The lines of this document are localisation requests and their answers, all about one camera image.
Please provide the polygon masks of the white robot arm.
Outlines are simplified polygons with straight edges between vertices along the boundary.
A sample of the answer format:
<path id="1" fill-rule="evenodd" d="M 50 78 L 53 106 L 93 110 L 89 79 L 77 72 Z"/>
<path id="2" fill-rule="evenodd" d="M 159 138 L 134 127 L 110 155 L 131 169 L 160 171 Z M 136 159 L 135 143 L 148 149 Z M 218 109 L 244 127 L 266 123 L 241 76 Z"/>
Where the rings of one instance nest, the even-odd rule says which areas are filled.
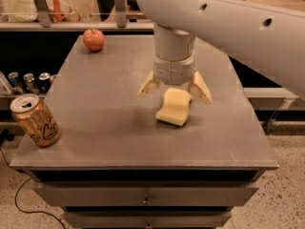
<path id="1" fill-rule="evenodd" d="M 137 0 L 154 23 L 186 31 L 305 98 L 305 14 L 242 0 Z"/>

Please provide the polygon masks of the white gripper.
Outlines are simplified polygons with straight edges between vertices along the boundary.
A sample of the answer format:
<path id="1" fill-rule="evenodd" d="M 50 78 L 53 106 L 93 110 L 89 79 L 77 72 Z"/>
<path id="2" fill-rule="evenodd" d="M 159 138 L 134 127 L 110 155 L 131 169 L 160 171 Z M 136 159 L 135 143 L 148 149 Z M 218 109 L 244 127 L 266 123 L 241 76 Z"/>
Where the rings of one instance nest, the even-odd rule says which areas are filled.
<path id="1" fill-rule="evenodd" d="M 180 86 L 188 82 L 188 92 L 193 96 L 212 103 L 212 94 L 202 75 L 196 72 L 194 52 L 186 59 L 173 61 L 153 58 L 152 71 L 140 87 L 137 96 L 143 97 L 160 87 L 160 81 L 166 85 Z"/>

